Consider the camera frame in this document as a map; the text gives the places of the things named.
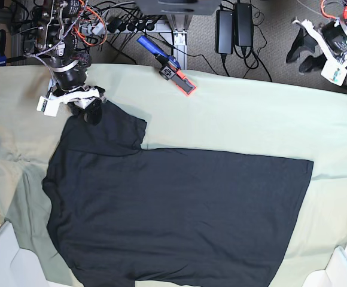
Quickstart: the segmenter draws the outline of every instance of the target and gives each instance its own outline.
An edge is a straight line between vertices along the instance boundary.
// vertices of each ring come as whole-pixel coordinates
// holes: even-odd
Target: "electronics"
[[[251,4],[235,4],[235,45],[240,47],[253,46],[253,18]]]
[[[145,15],[212,15],[220,0],[136,0]]]
[[[321,1],[321,13],[332,19],[324,26],[315,27],[308,20],[293,23],[301,28],[287,54],[287,63],[294,63],[300,58],[300,53],[314,53],[319,46],[323,54],[318,57],[308,56],[299,66],[299,72],[307,73],[321,71],[321,75],[338,86],[342,86],[347,76],[347,1],[343,5],[342,14],[332,16],[324,11],[328,3]]]
[[[51,73],[49,90],[46,96],[40,97],[37,110],[55,117],[62,102],[69,105],[74,115],[82,113],[88,123],[97,124],[102,116],[101,104],[106,101],[105,90],[85,84],[92,60],[87,52],[77,50],[77,39],[81,34],[74,30],[87,4],[88,0],[44,1],[35,42],[39,52],[24,56],[35,57]],[[105,22],[100,20],[101,23],[92,30],[94,34],[101,34],[102,30],[107,33]],[[50,56],[49,65],[39,58],[43,54]]]
[[[233,53],[233,12],[216,12],[215,51],[219,54]]]

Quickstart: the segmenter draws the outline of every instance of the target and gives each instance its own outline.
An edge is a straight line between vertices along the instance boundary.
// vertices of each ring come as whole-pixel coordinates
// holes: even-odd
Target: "black t-shirt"
[[[109,102],[97,126],[74,117],[66,123],[43,189],[52,203],[48,232],[77,279],[85,287],[135,280],[266,287],[313,163],[143,150],[146,125]]]

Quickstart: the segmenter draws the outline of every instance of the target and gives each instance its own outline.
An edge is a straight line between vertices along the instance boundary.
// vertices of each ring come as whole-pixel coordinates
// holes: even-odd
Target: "black cable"
[[[114,45],[115,41],[117,40],[117,38],[119,38],[119,36],[120,36],[120,32],[111,38],[110,40],[111,45]]]
[[[138,11],[138,10],[139,10],[139,8],[127,8],[127,7],[122,7],[122,6],[117,6],[117,7],[114,7],[114,8],[111,7],[111,6],[107,6],[106,8],[102,8],[102,9],[98,8],[99,5],[107,4],[107,3],[118,4],[118,3],[113,2],[113,1],[103,1],[103,2],[101,2],[101,3],[98,3],[98,4],[96,4],[96,5],[93,5],[93,7],[95,7],[96,9],[98,9],[101,13],[102,13],[104,10],[110,10],[110,9],[116,9],[116,8],[121,9],[121,10],[123,10],[124,12],[126,12],[126,13],[128,13],[128,14],[131,14],[130,11]]]
[[[158,38],[156,38],[156,37],[153,37],[153,36],[151,36],[151,35],[149,35],[149,34],[147,34],[147,33],[145,33],[145,35],[148,36],[148,37],[151,37],[151,38],[153,38],[153,39],[156,39],[156,40],[158,40],[158,41],[160,41],[160,42],[162,42],[162,43],[164,43],[165,45],[167,45],[167,46],[170,47],[171,49],[175,49],[175,50],[178,50],[178,51],[182,52],[183,54],[187,55],[188,57],[194,57],[194,58],[196,58],[196,57],[203,57],[204,61],[205,61],[205,62],[207,63],[207,65],[210,67],[210,69],[212,70],[212,72],[213,72],[214,74],[218,75],[218,73],[215,71],[215,69],[212,67],[212,65],[210,64],[210,62],[207,60],[207,58],[206,58],[203,54],[198,54],[198,55],[187,54],[187,53],[185,53],[185,52],[183,52],[183,51],[177,49],[174,45],[171,45],[170,43],[168,43],[167,40],[165,40],[164,37],[163,37],[160,33],[159,33],[159,36],[161,36],[161,37],[163,38],[163,40],[158,39]]]
[[[232,9],[232,8],[229,8],[229,7],[223,6],[223,5],[221,5],[221,4],[219,5],[219,7],[220,7],[220,10],[227,9],[227,10],[233,11],[233,9]]]
[[[240,58],[240,59],[244,59],[244,57],[243,56],[240,56],[239,55],[239,53],[238,53],[238,51],[237,51],[237,49],[236,49],[236,46],[235,45],[233,45],[233,49],[234,49],[234,51],[235,51],[235,54]]]
[[[257,61],[257,59],[254,57],[254,61],[249,65],[247,60],[249,58],[249,56],[252,53],[252,47],[249,48],[249,53],[246,53],[246,47],[241,47],[241,52],[243,54],[243,59],[244,59],[244,65],[249,69],[249,70],[256,70],[259,66],[259,63]]]
[[[258,55],[256,55],[256,53],[255,53],[255,51],[254,51],[253,49],[252,49],[252,54],[253,54],[253,56],[261,63],[261,65],[263,66],[264,70],[267,72],[268,77],[269,77],[269,80],[270,80],[271,82],[273,82],[272,77],[271,77],[271,75],[270,75],[270,73],[269,73],[267,67],[265,67],[265,64],[263,63],[263,61],[261,61],[261,59],[258,57]]]
[[[259,26],[256,26],[256,27],[257,27],[257,29],[260,31],[260,33],[261,33],[261,35],[262,35],[262,37],[263,37],[263,39],[264,39],[264,41],[265,41],[264,46],[260,47],[260,48],[257,50],[257,54],[260,55],[261,50],[262,50],[263,48],[267,47],[268,41],[267,41],[267,39],[265,38],[264,33],[263,33],[263,31],[261,30],[261,28],[260,28]]]
[[[36,0],[32,0],[32,2],[33,2],[34,5],[37,6],[37,7],[42,7],[42,6],[43,6],[43,5],[38,5],[38,4],[36,3]]]
[[[120,51],[118,48],[116,48],[115,46],[113,46],[108,40],[106,41],[106,43],[107,43],[111,48],[113,48],[116,52],[118,52],[118,53],[120,53],[121,55],[123,55],[124,57],[130,59],[134,64],[137,65],[137,62],[136,62],[136,60],[135,60],[134,58],[132,58],[132,57],[128,56],[126,53]]]
[[[228,2],[229,4],[231,4],[231,5],[234,5],[235,3],[233,3],[233,2],[231,2],[231,1],[229,1],[229,0],[223,0],[224,2]]]
[[[8,9],[11,12],[10,23],[13,25],[14,30],[19,30],[22,27],[22,25],[31,23],[31,21],[29,20],[30,13],[29,13],[29,10],[26,8],[26,6],[24,6],[21,2],[17,0],[12,0],[12,1],[15,3],[14,9],[12,9],[12,6],[11,7],[4,6],[4,8]],[[15,21],[15,17],[18,12],[18,7],[21,8],[26,13],[26,15],[24,20],[17,22]]]
[[[228,77],[230,77],[230,75],[229,75],[229,73],[228,73],[228,70],[227,70],[227,67],[226,67],[226,63],[224,62],[222,62],[222,64],[223,64],[223,68],[224,68],[224,71],[226,72],[226,74],[227,74],[227,76]]]
[[[230,77],[226,67],[227,54],[220,54],[220,56],[221,56],[221,63],[223,64],[224,71],[226,72],[227,76]]]
[[[127,46],[127,44],[132,40],[133,37],[136,36],[136,32],[131,33],[130,36],[124,37],[124,41],[123,43],[120,45],[119,49],[118,49],[118,53],[115,55],[115,57],[113,58],[113,60],[111,61],[111,63],[114,63],[116,61],[116,59],[118,59],[119,55],[123,54],[123,50],[124,48]]]

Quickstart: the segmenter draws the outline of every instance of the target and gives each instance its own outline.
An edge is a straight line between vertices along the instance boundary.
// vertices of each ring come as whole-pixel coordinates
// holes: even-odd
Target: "t-shirt sleeve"
[[[147,123],[111,102],[102,105],[102,113],[102,120],[96,126],[85,122],[83,116],[71,117],[63,130],[61,145],[77,151],[112,156],[138,152]]]

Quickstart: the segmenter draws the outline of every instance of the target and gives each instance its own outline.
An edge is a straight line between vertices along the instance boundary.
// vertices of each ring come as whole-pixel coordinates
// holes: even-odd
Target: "wire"
[[[321,13],[322,13],[322,15],[323,15],[324,17],[326,17],[326,18],[331,18],[331,19],[335,19],[335,20],[337,19],[337,17],[325,13],[325,11],[324,11],[324,8],[325,8],[325,0],[321,0],[321,5],[320,5],[320,7],[321,7]]]
[[[220,10],[227,9],[227,10],[233,11],[233,9],[232,9],[232,8],[229,8],[229,7],[223,6],[223,5],[221,5],[221,4],[219,5],[219,7],[220,7]]]
[[[256,27],[257,27],[257,29],[260,31],[260,33],[261,33],[261,35],[262,35],[262,37],[263,37],[263,39],[264,39],[264,41],[265,41],[264,46],[260,47],[260,48],[257,50],[257,55],[260,55],[261,50],[264,49],[265,47],[267,47],[268,41],[267,41],[267,38],[265,38],[262,29],[261,29],[259,26],[256,26]]]
[[[118,34],[112,36],[111,40],[109,43],[111,43],[111,45],[114,45],[115,41],[119,38],[121,32],[119,32]]]
[[[11,14],[11,23],[13,24],[20,24],[21,26],[23,24],[26,24],[26,23],[29,23],[29,16],[30,16],[30,13],[29,13],[29,10],[26,8],[26,6],[24,6],[21,2],[19,2],[18,0],[11,0],[13,1],[15,4],[16,4],[16,7],[15,7],[15,10],[14,12]],[[21,22],[15,22],[14,21],[14,18],[15,18],[15,15],[17,14],[17,10],[18,10],[18,6],[26,12],[26,17],[25,17],[25,20],[24,21],[21,21]]]
[[[118,6],[124,6],[124,5],[130,5],[130,4],[135,4],[135,1],[127,1],[127,2],[118,3],[118,4],[115,4],[114,6],[111,6],[111,8],[115,8]]]
[[[22,31],[20,31],[20,32],[14,34],[14,35],[12,35],[12,36],[16,36],[16,35],[25,33],[25,32],[30,31],[30,30],[38,29],[38,28],[39,28],[39,27],[32,27],[32,28],[29,28],[29,29],[26,29],[26,30],[22,30]]]
[[[40,61],[43,65],[46,66],[46,68],[48,69],[48,71],[50,72],[51,75],[51,86],[54,87],[56,85],[56,81],[54,78],[54,74],[53,71],[51,70],[51,68],[48,66],[48,64],[46,64],[45,61],[43,61],[41,58],[39,58],[38,56],[34,56],[33,58],[36,58],[38,61]]]
[[[81,4],[84,5],[84,2],[83,0],[79,0],[79,2],[81,2]],[[103,40],[101,41],[101,43],[99,45],[102,45],[106,40],[107,40],[107,25],[106,25],[106,22],[104,22],[103,18],[97,13],[95,12],[95,10],[91,9],[90,7],[87,7],[87,10],[89,10],[92,14],[94,14],[103,24],[103,27],[105,28],[105,35],[104,35],[104,38]],[[82,41],[88,45],[88,46],[96,46],[96,44],[91,44],[91,43],[88,43],[86,40],[85,40],[85,36],[83,34],[80,34],[77,30],[77,28],[74,27],[74,30],[76,33],[78,33],[78,36],[82,39]]]
[[[130,59],[134,64],[137,65],[137,62],[136,62],[136,60],[135,60],[134,58],[128,56],[126,53],[124,53],[124,52],[120,51],[119,49],[117,49],[116,47],[114,47],[109,41],[106,41],[106,43],[107,43],[111,48],[113,48],[115,51],[120,52],[121,55],[123,55],[124,57]]]
[[[229,4],[231,4],[232,6],[234,6],[234,4],[235,3],[233,3],[233,2],[231,2],[231,1],[229,1],[229,0],[223,0],[224,2],[227,2],[227,3],[229,3]]]
[[[223,64],[223,68],[224,68],[224,71],[226,72],[227,76],[230,77],[228,70],[227,70],[227,67],[226,67],[226,63],[222,62],[222,64]]]
[[[256,53],[255,53],[255,51],[253,49],[252,49],[252,54],[261,63],[261,65],[263,66],[264,70],[267,72],[268,77],[269,77],[269,81],[273,82],[272,76],[270,75],[267,67],[265,67],[265,64],[263,63],[263,61],[261,61],[261,59],[258,57],[258,55],[256,55]]]
[[[206,58],[203,54],[198,54],[198,55],[187,54],[187,53],[185,53],[185,52],[183,52],[183,51],[177,49],[174,45],[171,45],[170,43],[168,43],[167,40],[165,40],[164,37],[163,37],[160,33],[159,33],[159,36],[161,36],[161,37],[163,38],[163,40],[158,39],[158,38],[156,38],[156,37],[153,37],[153,36],[151,36],[151,35],[148,35],[147,33],[145,33],[145,35],[148,36],[148,37],[151,37],[151,38],[153,38],[153,39],[156,39],[156,40],[158,40],[158,41],[160,41],[160,42],[162,42],[162,43],[164,43],[164,44],[166,44],[166,45],[167,45],[168,47],[170,47],[171,49],[175,49],[175,50],[178,50],[178,51],[182,52],[183,54],[187,55],[188,57],[193,57],[193,58],[202,57],[202,58],[204,59],[204,61],[207,63],[207,65],[210,67],[210,69],[212,70],[212,72],[213,72],[214,74],[216,74],[216,75],[219,75],[219,74],[215,71],[215,69],[212,67],[212,65],[210,64],[210,62],[207,60],[207,58]]]
[[[37,6],[37,7],[42,7],[42,6],[43,6],[43,5],[37,4],[37,3],[36,3],[36,0],[33,0],[32,2],[34,3],[34,6]]]
[[[315,13],[315,14],[318,14],[320,16],[322,16],[322,14],[320,12],[317,12],[313,9],[311,9],[311,7],[307,6],[306,4],[302,3],[301,0],[296,0],[298,3],[300,3],[302,6],[304,6],[306,9],[308,9],[309,11]]]
[[[83,5],[83,8],[82,10],[79,12],[77,18],[71,23],[70,27],[67,29],[67,31],[60,37],[60,40],[58,43],[56,43],[54,46],[44,50],[44,51],[41,51],[37,54],[24,54],[25,57],[37,57],[37,56],[40,56],[40,55],[43,55],[45,53],[48,53],[54,49],[56,49],[58,47],[59,44],[61,44],[63,42],[63,40],[67,37],[67,35],[71,32],[72,28],[75,26],[75,24],[77,24],[77,22],[79,21],[79,19],[82,17],[84,11],[86,10],[87,8],[87,4],[89,3],[89,0],[86,0],[84,5]]]
[[[128,39],[126,39],[127,37],[124,37],[124,41],[121,44],[121,46],[119,47],[119,51],[116,54],[115,58],[113,58],[113,60],[111,61],[111,63],[114,63],[116,61],[116,59],[118,59],[119,55],[123,52],[124,48],[127,46],[127,44],[132,40],[133,37],[135,37],[137,34],[137,32],[131,33],[130,36],[128,37]]]

